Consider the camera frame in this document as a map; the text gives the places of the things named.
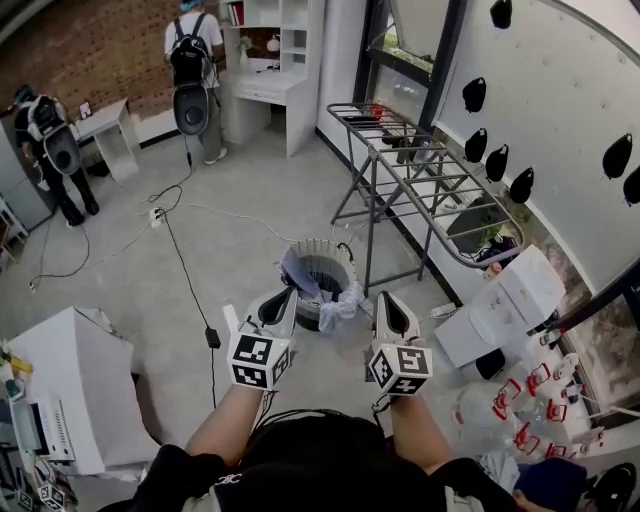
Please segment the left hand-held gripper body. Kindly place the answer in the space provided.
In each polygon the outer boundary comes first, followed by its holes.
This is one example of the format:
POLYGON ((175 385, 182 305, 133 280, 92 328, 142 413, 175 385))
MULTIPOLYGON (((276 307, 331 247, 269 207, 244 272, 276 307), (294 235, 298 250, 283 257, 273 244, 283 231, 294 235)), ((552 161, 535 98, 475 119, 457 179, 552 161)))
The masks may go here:
POLYGON ((230 329, 227 365, 232 383, 274 391, 291 366, 291 335, 277 334, 273 327, 265 327, 251 316, 240 321, 231 304, 223 307, 223 313, 230 329))

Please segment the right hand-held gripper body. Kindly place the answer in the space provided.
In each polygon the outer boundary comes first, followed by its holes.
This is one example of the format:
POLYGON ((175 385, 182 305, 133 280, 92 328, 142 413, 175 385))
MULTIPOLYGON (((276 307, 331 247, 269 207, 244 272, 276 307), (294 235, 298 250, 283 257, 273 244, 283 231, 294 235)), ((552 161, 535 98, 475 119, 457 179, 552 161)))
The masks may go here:
POLYGON ((432 351, 421 335, 375 335, 372 350, 368 368, 383 395, 416 395, 433 377, 432 351))

